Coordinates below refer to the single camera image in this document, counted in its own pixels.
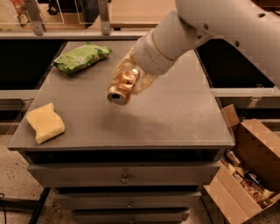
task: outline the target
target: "gray tabletop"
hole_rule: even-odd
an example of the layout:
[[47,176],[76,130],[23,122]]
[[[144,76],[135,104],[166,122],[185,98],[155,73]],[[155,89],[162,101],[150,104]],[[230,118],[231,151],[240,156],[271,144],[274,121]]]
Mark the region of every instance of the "gray tabletop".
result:
[[[133,96],[127,106],[107,101],[111,72],[134,41],[94,41],[113,52],[90,68],[68,76],[52,68],[29,110],[54,104],[66,131],[38,145],[35,131],[22,120],[11,150],[213,148],[234,145],[232,135],[211,95],[194,51],[182,56],[164,76]],[[69,42],[63,52],[83,45]]]

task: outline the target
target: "sponge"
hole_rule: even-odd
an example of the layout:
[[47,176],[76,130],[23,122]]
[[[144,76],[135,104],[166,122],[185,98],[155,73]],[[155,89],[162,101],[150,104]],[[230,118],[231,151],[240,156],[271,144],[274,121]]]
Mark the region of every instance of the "sponge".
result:
[[30,111],[26,119],[36,131],[35,139],[38,144],[42,144],[65,131],[65,125],[62,119],[54,112],[52,102]]

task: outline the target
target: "snack item in box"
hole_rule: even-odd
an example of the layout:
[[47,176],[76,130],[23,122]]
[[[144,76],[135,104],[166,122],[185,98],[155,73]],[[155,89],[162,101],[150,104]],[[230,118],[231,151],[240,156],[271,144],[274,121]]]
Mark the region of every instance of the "snack item in box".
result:
[[85,45],[61,54],[52,65],[64,74],[72,74],[104,60],[111,53],[112,49],[107,46],[87,42]]

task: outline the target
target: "black cable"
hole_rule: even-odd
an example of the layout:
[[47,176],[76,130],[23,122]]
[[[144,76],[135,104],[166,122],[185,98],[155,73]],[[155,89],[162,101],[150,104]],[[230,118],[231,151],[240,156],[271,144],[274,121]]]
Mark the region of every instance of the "black cable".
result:
[[209,219],[210,219],[211,223],[214,224],[214,223],[213,223],[213,220],[212,220],[212,217],[211,217],[211,215],[210,215],[210,213],[209,213],[209,211],[208,211],[208,209],[207,209],[207,206],[206,206],[206,204],[204,203],[202,197],[200,197],[200,199],[201,199],[201,202],[202,202],[202,204],[203,204],[203,206],[204,206],[204,208],[205,208],[205,210],[206,210],[206,212],[207,212],[207,214],[208,214],[208,216],[209,216]]
[[6,210],[5,210],[4,206],[1,205],[1,199],[3,199],[4,197],[5,197],[5,195],[4,195],[2,192],[0,192],[0,206],[1,206],[2,209],[3,209],[3,223],[4,223],[4,224],[7,224],[7,214],[6,214]]

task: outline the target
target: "drawer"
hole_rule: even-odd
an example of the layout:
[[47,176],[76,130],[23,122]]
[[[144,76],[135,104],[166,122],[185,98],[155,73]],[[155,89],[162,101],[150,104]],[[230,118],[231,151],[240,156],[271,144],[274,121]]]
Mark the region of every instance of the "drawer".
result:
[[55,200],[65,209],[135,209],[193,207],[200,192],[99,192],[58,194]]
[[218,162],[159,164],[30,164],[43,187],[208,185]]
[[185,209],[73,212],[78,223],[182,222],[188,216],[189,211]]

